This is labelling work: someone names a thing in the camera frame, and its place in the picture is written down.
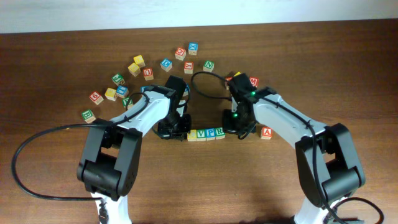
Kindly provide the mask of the green V block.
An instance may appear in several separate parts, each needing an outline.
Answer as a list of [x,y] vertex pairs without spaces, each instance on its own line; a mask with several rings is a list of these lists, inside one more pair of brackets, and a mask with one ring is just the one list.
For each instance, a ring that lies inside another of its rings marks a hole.
[[197,129],[197,141],[206,141],[205,129]]

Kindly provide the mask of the blue P block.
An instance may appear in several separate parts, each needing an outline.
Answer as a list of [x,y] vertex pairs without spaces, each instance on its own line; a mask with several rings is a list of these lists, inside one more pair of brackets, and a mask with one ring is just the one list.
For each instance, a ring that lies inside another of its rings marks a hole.
[[205,136],[207,141],[215,140],[216,134],[214,128],[205,129]]

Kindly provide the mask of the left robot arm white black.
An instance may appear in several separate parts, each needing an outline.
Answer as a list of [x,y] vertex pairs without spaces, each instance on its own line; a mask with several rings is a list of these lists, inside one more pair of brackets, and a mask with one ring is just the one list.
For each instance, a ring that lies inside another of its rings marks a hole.
[[165,85],[149,85],[123,114],[97,119],[89,130],[77,178],[96,203],[100,223],[130,223],[128,193],[137,177],[142,138],[159,124],[161,139],[184,140],[191,117],[181,103],[187,84],[169,76]]

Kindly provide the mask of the green R block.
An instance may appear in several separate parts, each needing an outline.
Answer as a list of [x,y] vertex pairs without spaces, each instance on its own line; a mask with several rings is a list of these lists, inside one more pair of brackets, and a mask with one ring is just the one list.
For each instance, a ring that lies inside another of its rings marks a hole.
[[222,127],[215,128],[215,138],[216,139],[224,139],[225,136],[226,135],[225,135]]

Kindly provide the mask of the yellow C block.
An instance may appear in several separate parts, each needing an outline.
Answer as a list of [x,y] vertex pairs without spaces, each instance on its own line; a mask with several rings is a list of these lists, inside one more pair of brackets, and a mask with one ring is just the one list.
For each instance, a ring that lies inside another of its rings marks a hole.
[[187,134],[187,141],[193,142],[197,141],[197,131],[196,129],[191,129],[190,132]]

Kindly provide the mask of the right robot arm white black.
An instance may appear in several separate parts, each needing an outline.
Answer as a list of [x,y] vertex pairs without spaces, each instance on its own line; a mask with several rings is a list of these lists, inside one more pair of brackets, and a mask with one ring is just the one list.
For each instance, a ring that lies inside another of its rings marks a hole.
[[242,73],[228,80],[232,108],[223,112],[226,133],[244,137],[256,124],[273,129],[294,149],[305,198],[291,223],[341,223],[336,209],[365,182],[352,135],[341,123],[328,126],[290,106],[273,89],[261,90]]

